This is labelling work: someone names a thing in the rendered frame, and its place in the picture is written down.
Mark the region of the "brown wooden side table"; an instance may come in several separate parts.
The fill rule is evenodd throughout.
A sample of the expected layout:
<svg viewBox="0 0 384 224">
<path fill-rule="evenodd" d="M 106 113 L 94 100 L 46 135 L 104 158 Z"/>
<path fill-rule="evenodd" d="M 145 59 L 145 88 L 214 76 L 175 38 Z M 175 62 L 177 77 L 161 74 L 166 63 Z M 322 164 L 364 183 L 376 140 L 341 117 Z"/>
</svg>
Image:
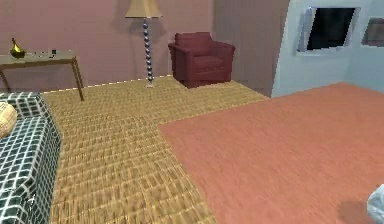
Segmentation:
<svg viewBox="0 0 384 224">
<path fill-rule="evenodd" d="M 84 100 L 82 89 L 84 88 L 77 58 L 73 51 L 57 51 L 55 54 L 48 53 L 32 53 L 24 58 L 16 59 L 10 55 L 0 55 L 0 80 L 5 86 L 5 89 L 10 92 L 11 87 L 6 79 L 4 70 L 70 64 L 75 77 L 77 89 L 81 100 Z"/>
</svg>

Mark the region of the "beaded floor lamp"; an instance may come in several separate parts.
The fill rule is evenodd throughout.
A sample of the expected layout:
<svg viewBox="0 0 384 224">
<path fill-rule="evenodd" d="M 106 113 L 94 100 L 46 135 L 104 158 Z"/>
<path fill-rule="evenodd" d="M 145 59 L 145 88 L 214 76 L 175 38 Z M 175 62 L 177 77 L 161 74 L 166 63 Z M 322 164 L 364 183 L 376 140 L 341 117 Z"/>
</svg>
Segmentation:
<svg viewBox="0 0 384 224">
<path fill-rule="evenodd" d="M 125 14 L 126 18 L 141 18 L 143 20 L 143 41 L 145 51 L 145 63 L 147 71 L 147 83 L 146 88 L 154 87 L 154 76 L 152 70 L 152 57 L 151 57 L 151 45 L 150 45 L 150 32 L 148 19 L 160 18 L 162 13 L 157 5 L 156 0 L 131 0 L 128 10 Z"/>
</svg>

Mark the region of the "pale blue white object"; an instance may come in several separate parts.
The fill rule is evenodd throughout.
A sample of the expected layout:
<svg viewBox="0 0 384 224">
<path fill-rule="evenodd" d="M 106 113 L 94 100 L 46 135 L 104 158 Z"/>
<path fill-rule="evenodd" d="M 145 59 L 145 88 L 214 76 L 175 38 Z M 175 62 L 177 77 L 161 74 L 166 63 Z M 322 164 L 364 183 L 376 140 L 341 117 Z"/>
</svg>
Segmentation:
<svg viewBox="0 0 384 224">
<path fill-rule="evenodd" d="M 368 197 L 367 214 L 375 224 L 384 224 L 384 184 L 378 186 Z"/>
</svg>

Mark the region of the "green checked sofa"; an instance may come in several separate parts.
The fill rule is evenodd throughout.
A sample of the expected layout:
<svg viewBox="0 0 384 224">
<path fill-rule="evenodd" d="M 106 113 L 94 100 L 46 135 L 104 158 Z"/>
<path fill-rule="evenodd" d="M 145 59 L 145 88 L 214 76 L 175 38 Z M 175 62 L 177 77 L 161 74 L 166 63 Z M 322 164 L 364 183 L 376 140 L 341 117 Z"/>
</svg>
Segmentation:
<svg viewBox="0 0 384 224">
<path fill-rule="evenodd" d="M 42 96 L 0 93 L 17 112 L 0 140 L 0 224 L 48 224 L 60 152 L 60 134 Z"/>
</svg>

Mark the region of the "framed wall picture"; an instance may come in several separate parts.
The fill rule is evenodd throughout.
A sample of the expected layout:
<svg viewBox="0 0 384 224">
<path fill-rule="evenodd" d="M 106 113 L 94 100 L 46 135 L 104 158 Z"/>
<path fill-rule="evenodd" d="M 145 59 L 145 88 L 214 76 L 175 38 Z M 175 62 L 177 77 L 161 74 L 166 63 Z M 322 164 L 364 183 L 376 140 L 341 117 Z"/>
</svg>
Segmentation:
<svg viewBox="0 0 384 224">
<path fill-rule="evenodd" d="M 384 18 L 370 18 L 362 45 L 384 47 Z"/>
</svg>

